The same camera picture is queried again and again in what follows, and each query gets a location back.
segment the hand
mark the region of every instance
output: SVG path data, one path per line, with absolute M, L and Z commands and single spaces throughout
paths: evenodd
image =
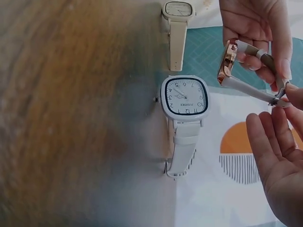
M 303 139 L 303 89 L 288 84 L 286 94 L 294 105 L 274 107 L 272 114 L 250 114 L 246 119 L 259 175 L 268 203 L 289 227 L 303 226 L 303 151 L 298 149 L 287 119 Z
M 290 32 L 286 0 L 220 0 L 223 20 L 223 42 L 239 38 L 268 52 L 272 41 L 272 55 L 277 71 L 291 79 L 290 60 L 292 37 Z M 258 76 L 277 91 L 274 75 L 254 56 L 237 54 L 241 65 L 255 71 Z

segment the minute hand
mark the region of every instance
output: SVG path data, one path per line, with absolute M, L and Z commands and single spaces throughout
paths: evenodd
M 184 98 L 187 98 L 187 95 L 185 95 L 185 93 L 182 92 L 180 89 L 178 89 L 178 88 L 174 88 L 174 89 L 175 89 L 175 91 L 177 91 L 180 95 L 184 96 Z

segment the watch crown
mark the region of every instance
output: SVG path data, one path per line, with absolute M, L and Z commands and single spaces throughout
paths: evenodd
M 161 98 L 160 97 L 155 97 L 153 98 L 154 102 L 159 103 L 161 102 Z

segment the white watch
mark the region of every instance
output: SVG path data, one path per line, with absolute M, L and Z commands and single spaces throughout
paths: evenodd
M 169 22 L 169 61 L 171 71 L 182 71 L 187 23 L 195 15 L 193 5 L 170 1 L 164 4 L 163 16 Z
M 267 66 L 272 71 L 272 73 L 275 75 L 276 85 L 278 87 L 278 93 L 276 95 L 260 91 L 255 87 L 232 76 L 231 71 L 236 60 L 237 52 L 256 56 L 265 66 Z M 285 87 L 286 84 L 289 83 L 289 80 L 282 79 L 282 77 L 277 74 L 274 59 L 272 56 L 266 53 L 264 50 L 258 49 L 238 39 L 231 39 L 227 42 L 219 67 L 217 79 L 222 86 L 241 91 L 249 96 L 265 101 L 269 103 L 269 105 L 276 105 L 282 108 L 290 106 L 290 102 L 281 99 L 285 95 Z
M 184 176 L 196 150 L 203 119 L 210 109 L 206 83 L 194 75 L 178 75 L 166 78 L 160 89 L 162 109 L 173 121 L 174 153 L 166 174 L 169 177 Z

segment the watch face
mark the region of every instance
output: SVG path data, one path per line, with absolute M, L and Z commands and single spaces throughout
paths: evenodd
M 172 1 L 166 4 L 166 13 L 172 16 L 188 17 L 192 14 L 192 7 L 186 2 Z
M 208 108 L 204 84 L 195 78 L 171 79 L 165 86 L 166 104 L 177 115 L 198 115 Z

